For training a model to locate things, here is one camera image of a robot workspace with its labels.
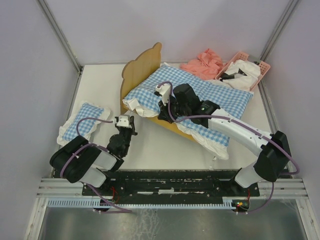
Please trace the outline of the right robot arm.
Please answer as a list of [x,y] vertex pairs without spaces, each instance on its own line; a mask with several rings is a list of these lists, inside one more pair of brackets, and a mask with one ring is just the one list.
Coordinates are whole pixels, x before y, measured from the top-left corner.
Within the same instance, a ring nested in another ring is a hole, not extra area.
[[234,195],[242,195],[248,187],[262,180],[274,183],[285,173],[284,169],[292,158],[284,133],[277,131],[271,134],[253,128],[218,104],[200,100],[187,83],[173,87],[171,82],[165,81],[155,87],[154,93],[161,97],[158,119],[169,123],[191,120],[194,124],[233,138],[257,156],[256,162],[238,170],[228,182]]

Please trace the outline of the blue checkered mattress cushion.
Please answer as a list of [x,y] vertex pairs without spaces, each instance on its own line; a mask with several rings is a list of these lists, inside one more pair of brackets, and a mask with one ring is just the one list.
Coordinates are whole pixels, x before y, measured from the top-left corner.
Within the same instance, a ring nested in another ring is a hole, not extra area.
[[[146,80],[133,88],[122,100],[122,103],[131,111],[144,118],[157,117],[160,113],[160,96],[154,94],[156,86],[169,81],[175,88],[181,84],[189,84],[200,101],[211,101],[235,118],[241,119],[245,109],[253,98],[254,93],[234,89],[222,84],[213,84],[174,66],[163,64]],[[212,152],[221,160],[227,160],[227,147],[230,138],[216,130],[210,130],[202,125],[186,119],[176,124],[179,131],[192,136],[196,142]]]

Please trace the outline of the wooden pet bed frame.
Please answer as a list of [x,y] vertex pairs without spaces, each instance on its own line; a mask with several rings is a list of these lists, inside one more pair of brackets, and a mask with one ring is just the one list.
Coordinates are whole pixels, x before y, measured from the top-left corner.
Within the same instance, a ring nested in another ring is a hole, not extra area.
[[120,87],[120,113],[125,114],[129,108],[123,103],[128,93],[145,81],[161,65],[162,44],[157,42],[153,47],[142,52],[136,59],[129,61],[122,70]]

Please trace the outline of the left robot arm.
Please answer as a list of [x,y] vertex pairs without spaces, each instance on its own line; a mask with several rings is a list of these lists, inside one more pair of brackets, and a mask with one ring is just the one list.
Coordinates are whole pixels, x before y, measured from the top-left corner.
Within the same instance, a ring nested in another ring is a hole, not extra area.
[[106,195],[111,183],[103,170],[117,171],[127,156],[132,136],[138,133],[134,124],[128,127],[116,126],[119,133],[109,139],[107,147],[90,143],[83,136],[77,136],[50,158],[50,165],[61,178],[70,183],[82,182],[93,186],[99,195]]

